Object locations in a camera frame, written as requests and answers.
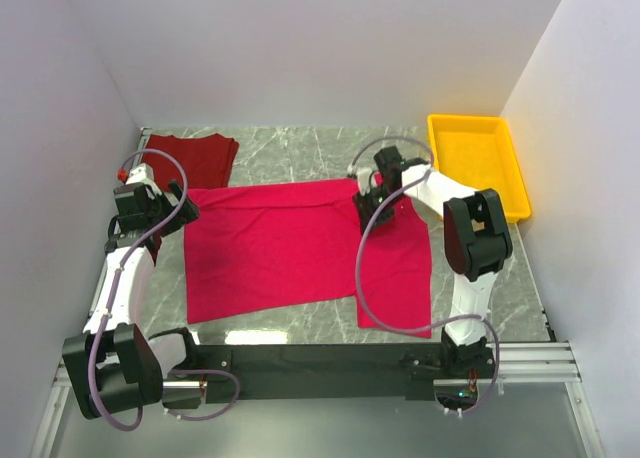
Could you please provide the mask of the pink t shirt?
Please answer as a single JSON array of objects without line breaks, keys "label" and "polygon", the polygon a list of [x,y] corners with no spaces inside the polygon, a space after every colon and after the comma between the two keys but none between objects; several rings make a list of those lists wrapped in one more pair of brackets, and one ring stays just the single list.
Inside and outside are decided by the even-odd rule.
[{"label": "pink t shirt", "polygon": [[381,321],[403,329],[430,324],[426,223],[410,199],[401,200],[391,221],[369,234],[357,268],[356,191],[354,181],[334,179],[189,197],[211,224],[201,239],[184,238],[188,323],[349,297],[360,279]]}]

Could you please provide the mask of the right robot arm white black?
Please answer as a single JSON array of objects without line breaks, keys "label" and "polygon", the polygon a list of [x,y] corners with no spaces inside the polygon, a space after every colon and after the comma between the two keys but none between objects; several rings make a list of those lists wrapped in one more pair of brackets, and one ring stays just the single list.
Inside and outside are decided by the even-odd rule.
[{"label": "right robot arm white black", "polygon": [[437,370],[465,377],[488,366],[496,372],[497,351],[487,346],[494,330],[487,319],[498,274],[513,245],[503,206],[493,189],[476,190],[436,171],[432,159],[405,159],[395,146],[374,156],[376,167],[348,167],[358,190],[353,197],[364,237],[390,221],[403,197],[415,199],[443,220],[444,250],[454,273],[450,315],[436,323],[441,331]]}]

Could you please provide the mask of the yellow plastic tray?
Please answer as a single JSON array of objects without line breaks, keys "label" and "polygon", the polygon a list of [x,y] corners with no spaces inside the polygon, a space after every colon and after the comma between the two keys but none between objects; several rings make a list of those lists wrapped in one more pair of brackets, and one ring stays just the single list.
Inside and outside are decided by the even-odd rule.
[{"label": "yellow plastic tray", "polygon": [[503,118],[430,114],[427,127],[441,173],[469,187],[495,189],[509,223],[531,217],[523,175]]}]

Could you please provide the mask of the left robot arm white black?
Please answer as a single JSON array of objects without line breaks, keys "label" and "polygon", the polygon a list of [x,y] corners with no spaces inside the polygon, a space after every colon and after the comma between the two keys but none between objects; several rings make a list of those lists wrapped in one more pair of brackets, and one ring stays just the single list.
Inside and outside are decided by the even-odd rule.
[{"label": "left robot arm white black", "polygon": [[193,377],[200,356],[186,328],[146,337],[138,321],[162,240],[195,221],[197,206],[172,180],[163,192],[149,178],[115,188],[106,274],[81,334],[65,340],[62,359],[82,415],[141,410],[160,401],[163,381]]}]

